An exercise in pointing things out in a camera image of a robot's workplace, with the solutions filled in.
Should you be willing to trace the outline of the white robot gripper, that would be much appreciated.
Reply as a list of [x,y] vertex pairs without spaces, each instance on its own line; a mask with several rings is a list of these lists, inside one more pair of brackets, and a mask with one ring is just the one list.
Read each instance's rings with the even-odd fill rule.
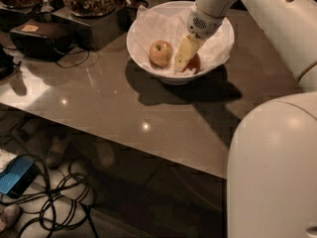
[[186,21],[187,30],[190,34],[182,39],[174,57],[176,71],[182,71],[187,67],[190,60],[204,45],[203,40],[211,38],[222,25],[222,22],[223,18],[214,18],[204,14],[196,5],[191,7]]

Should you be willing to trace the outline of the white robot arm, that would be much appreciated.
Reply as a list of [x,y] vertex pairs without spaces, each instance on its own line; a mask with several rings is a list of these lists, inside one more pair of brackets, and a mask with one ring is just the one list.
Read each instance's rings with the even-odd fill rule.
[[[195,1],[178,67],[216,33],[235,1]],[[237,127],[227,166],[227,238],[316,238],[317,3],[241,1],[303,91],[258,106]]]

